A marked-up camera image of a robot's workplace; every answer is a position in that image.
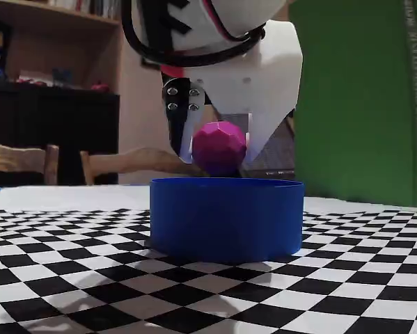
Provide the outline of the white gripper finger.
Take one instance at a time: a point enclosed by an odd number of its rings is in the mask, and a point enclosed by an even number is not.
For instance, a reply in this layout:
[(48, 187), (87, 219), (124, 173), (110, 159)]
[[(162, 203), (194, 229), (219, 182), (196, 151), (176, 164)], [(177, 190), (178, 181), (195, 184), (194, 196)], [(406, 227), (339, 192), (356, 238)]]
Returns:
[(288, 114), (249, 116), (243, 171), (294, 171), (294, 130)]

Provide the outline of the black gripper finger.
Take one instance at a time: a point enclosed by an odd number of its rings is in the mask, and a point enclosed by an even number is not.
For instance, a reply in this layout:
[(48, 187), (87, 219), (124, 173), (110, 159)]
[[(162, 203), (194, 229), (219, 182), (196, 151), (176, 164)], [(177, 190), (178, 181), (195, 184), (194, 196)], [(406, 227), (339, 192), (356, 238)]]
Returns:
[(162, 77), (162, 81), (162, 102), (171, 148), (184, 163), (191, 164), (192, 138), (202, 118), (205, 91), (188, 78)]

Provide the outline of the white red gripper body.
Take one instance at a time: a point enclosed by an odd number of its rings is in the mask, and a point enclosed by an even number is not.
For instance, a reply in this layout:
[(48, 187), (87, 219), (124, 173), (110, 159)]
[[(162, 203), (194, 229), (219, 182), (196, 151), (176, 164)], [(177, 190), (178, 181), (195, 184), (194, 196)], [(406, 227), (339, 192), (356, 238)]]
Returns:
[(163, 65), (162, 72), (199, 85), (221, 114), (291, 112), (297, 104), (303, 65), (294, 24), (269, 20), (233, 31), (220, 21), (215, 27), (225, 45), (243, 46), (253, 37), (258, 41), (227, 61), (200, 67)]

